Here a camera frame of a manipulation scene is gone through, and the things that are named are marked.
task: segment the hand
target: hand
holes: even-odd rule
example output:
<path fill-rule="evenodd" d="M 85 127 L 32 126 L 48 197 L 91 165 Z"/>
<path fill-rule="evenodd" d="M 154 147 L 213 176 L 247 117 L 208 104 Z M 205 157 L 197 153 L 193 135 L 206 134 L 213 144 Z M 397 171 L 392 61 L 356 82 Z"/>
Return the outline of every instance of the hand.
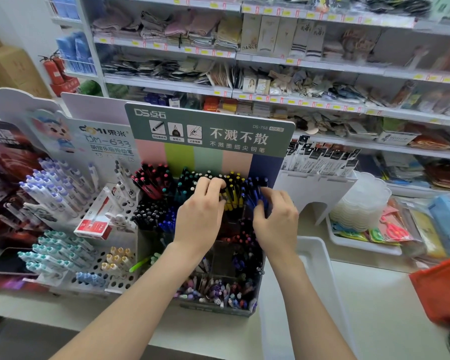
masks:
<path fill-rule="evenodd" d="M 174 244 L 197 263 L 210 250 L 222 224 L 225 200 L 220 201 L 223 179 L 201 177 L 195 193 L 178 209 Z"/>
<path fill-rule="evenodd" d="M 260 200 L 253 211 L 253 229 L 258 243 L 270 260 L 286 260 L 295 253 L 299 212 L 287 192 L 262 187 L 261 192 L 273 205 L 265 218 L 264 203 Z"/>

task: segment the forearm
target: forearm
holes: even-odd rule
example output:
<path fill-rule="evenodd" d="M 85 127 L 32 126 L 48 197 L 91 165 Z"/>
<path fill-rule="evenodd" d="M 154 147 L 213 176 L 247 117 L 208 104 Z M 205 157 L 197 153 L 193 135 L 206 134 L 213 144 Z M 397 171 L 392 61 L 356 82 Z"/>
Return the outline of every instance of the forearm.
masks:
<path fill-rule="evenodd" d="M 282 290 L 295 358 L 356 360 L 313 288 L 299 256 L 290 253 L 286 259 L 270 260 L 270 264 Z"/>
<path fill-rule="evenodd" d="M 130 289 L 52 360 L 139 359 L 176 290 L 200 260 L 192 256 L 186 248 L 170 244 Z"/>

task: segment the white tray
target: white tray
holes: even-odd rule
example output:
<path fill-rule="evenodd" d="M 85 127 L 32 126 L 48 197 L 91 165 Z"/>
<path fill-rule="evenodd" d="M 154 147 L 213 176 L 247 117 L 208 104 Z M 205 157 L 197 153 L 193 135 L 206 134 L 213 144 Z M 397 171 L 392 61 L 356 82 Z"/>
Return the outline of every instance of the white tray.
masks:
<path fill-rule="evenodd" d="M 330 224 L 330 217 L 327 216 L 325 219 L 327 222 L 328 236 L 335 245 L 346 246 L 349 248 L 361 249 L 366 250 L 368 252 L 375 252 L 380 254 L 396 255 L 396 256 L 402 255 L 402 248 L 400 246 L 375 244 L 374 242 L 366 242 L 354 240 L 352 238 L 336 236 L 332 231 L 332 225 Z"/>
<path fill-rule="evenodd" d="M 357 355 L 358 352 L 352 330 L 348 323 L 348 315 L 338 293 L 325 243 L 318 237 L 298 236 L 297 253 L 303 261 L 313 287 L 325 308 L 348 343 L 348 346 Z M 258 305 L 260 309 L 261 342 L 264 359 L 295 359 L 292 340 L 288 330 L 285 303 L 268 260 L 265 262 L 265 275 L 261 282 Z"/>

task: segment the dongmi pen display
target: dongmi pen display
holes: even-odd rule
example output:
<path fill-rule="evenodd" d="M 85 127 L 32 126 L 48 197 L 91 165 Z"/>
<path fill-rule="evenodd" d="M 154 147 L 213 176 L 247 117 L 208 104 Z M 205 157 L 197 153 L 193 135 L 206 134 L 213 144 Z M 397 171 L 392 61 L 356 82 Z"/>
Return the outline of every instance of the dongmi pen display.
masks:
<path fill-rule="evenodd" d="M 174 297 L 182 307 L 248 317 L 255 311 L 264 274 L 264 253 L 253 231 L 252 216 L 259 200 L 265 209 L 268 206 L 261 192 L 268 185 L 267 178 L 184 167 L 174 179 L 168 165 L 144 163 L 130 177 L 144 193 L 131 220 L 140 230 L 156 233 L 156 252 L 150 258 L 153 265 L 173 241 L 177 211 L 192 196 L 200 177 L 226 182 L 220 192 L 220 199 L 226 201 L 225 212 L 215 244 Z"/>

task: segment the right hand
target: right hand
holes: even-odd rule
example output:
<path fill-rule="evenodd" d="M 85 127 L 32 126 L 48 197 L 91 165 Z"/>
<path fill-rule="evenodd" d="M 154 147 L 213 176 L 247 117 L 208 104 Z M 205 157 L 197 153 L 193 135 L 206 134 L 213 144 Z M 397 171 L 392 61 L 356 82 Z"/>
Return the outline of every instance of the right hand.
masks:
<path fill-rule="evenodd" d="M 261 192 L 273 208 L 265 218 L 264 203 L 258 202 L 253 211 L 255 235 L 270 261 L 286 260 L 297 247 L 299 212 L 287 192 L 268 187 L 261 187 Z"/>

